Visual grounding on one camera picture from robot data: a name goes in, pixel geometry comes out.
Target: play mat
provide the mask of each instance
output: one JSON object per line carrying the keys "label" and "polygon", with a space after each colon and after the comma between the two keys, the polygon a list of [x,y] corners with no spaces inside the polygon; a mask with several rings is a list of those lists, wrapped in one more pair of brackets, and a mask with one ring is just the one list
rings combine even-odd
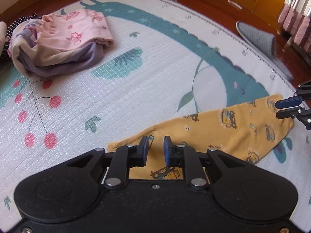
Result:
{"label": "play mat", "polygon": [[[96,67],[49,79],[0,73],[0,227],[20,220],[16,185],[27,176],[174,117],[294,88],[240,37],[170,0],[82,0],[57,11],[101,11],[115,39]],[[296,186],[291,220],[311,229],[311,133],[295,120],[257,165]]]}

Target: gray slipper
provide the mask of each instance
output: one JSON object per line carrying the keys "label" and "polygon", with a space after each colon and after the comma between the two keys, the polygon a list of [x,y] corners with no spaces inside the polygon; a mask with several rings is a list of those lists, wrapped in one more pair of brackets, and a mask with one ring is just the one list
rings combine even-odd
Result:
{"label": "gray slipper", "polygon": [[276,40],[271,33],[261,31],[246,23],[237,21],[236,29],[241,37],[264,58],[272,61],[273,68],[286,79],[292,80],[293,75],[288,68],[276,57]]}

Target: red cherry print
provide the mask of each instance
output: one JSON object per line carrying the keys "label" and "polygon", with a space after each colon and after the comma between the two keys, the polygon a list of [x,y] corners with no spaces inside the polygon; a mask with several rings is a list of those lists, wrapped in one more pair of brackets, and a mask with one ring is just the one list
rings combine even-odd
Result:
{"label": "red cherry print", "polygon": [[48,89],[52,85],[52,83],[52,80],[46,80],[42,85],[43,89]]}
{"label": "red cherry print", "polygon": [[32,133],[28,133],[24,137],[24,141],[27,147],[32,147],[35,143],[35,136]]}
{"label": "red cherry print", "polygon": [[59,95],[55,95],[51,100],[50,100],[50,106],[52,109],[57,108],[60,103],[62,102],[62,99],[60,98]]}
{"label": "red cherry print", "polygon": [[56,135],[54,133],[47,133],[44,138],[44,143],[48,149],[54,148],[57,143]]}
{"label": "red cherry print", "polygon": [[15,97],[15,103],[20,103],[22,99],[23,99],[23,95],[21,93],[19,93]]}
{"label": "red cherry print", "polygon": [[23,123],[23,122],[26,121],[26,119],[27,119],[27,112],[23,110],[23,111],[21,111],[21,112],[19,113],[19,115],[18,115],[18,121],[19,121],[20,123]]}
{"label": "red cherry print", "polygon": [[16,80],[16,82],[14,82],[14,84],[13,84],[13,87],[17,88],[20,82],[21,82],[20,79]]}

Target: yellow cloth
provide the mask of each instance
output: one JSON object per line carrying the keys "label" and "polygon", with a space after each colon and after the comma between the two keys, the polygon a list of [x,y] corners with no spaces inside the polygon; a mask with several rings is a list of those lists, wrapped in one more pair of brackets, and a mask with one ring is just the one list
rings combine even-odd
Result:
{"label": "yellow cloth", "polygon": [[163,138],[170,136],[173,144],[186,143],[198,152],[218,148],[239,159],[256,163],[274,148],[293,127],[291,118],[276,118],[275,102],[280,95],[272,95],[225,109],[171,119],[120,142],[108,145],[113,152],[119,146],[138,144],[142,136],[149,137],[147,165],[130,170],[131,179],[182,179],[177,167],[166,168]]}

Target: curtain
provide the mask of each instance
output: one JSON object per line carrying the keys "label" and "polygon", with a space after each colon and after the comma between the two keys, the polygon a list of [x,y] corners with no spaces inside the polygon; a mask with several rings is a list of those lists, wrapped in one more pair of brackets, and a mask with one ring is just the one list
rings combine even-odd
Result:
{"label": "curtain", "polygon": [[311,52],[311,0],[285,0],[279,15],[280,27],[292,37],[288,45],[295,43],[306,52]]}

